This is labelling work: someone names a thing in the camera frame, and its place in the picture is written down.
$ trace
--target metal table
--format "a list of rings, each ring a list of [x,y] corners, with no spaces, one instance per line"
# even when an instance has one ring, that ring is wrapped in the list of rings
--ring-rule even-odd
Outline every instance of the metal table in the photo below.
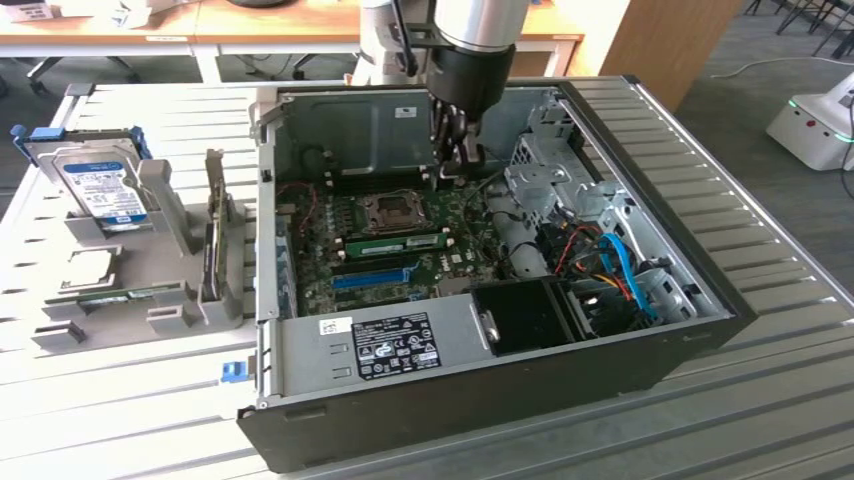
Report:
[[[573,82],[760,320],[648,392],[289,478],[765,479],[854,473],[849,294],[644,87],[620,77]],[[205,200],[202,152],[225,148],[230,191],[251,202],[257,157],[247,107],[257,85],[100,86],[88,97],[66,98],[54,125],[142,125],[155,156],[173,161],[186,204]],[[12,252],[4,263],[18,265],[4,270],[0,295],[0,477],[277,478],[234,420],[221,416],[233,414],[234,392],[217,385],[219,369],[253,350],[251,325],[163,341],[138,332],[140,343],[68,355],[27,349],[31,319],[19,314],[38,301],[31,289],[39,278],[22,272],[48,261],[54,242],[68,241],[51,191],[31,169],[0,231]]]

